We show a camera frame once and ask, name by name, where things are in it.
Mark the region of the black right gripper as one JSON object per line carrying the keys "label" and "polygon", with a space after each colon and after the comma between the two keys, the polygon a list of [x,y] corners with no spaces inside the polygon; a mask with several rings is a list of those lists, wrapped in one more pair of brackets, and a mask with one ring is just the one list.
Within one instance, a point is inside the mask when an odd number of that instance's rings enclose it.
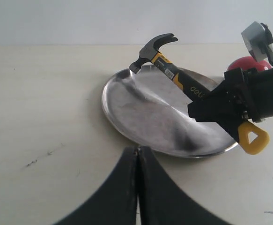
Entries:
{"label": "black right gripper", "polygon": [[237,143],[243,143],[239,128],[247,119],[260,122],[273,117],[273,66],[262,72],[255,68],[227,70],[224,82],[225,86],[213,91],[188,87],[187,96],[192,101],[188,114],[197,122],[216,122]]}

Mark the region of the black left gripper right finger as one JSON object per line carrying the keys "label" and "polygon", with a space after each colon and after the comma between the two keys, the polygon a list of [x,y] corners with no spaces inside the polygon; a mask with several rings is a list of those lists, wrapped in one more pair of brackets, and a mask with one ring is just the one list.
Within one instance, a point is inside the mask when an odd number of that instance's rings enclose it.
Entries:
{"label": "black left gripper right finger", "polygon": [[228,225],[187,195],[150,147],[138,148],[138,199],[143,225]]}

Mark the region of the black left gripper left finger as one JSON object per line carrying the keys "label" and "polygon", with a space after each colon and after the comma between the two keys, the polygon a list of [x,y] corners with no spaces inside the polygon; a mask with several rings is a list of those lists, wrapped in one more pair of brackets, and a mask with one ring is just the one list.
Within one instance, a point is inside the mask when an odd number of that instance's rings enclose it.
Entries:
{"label": "black left gripper left finger", "polygon": [[138,149],[124,149],[99,189],[58,225],[135,225]]}

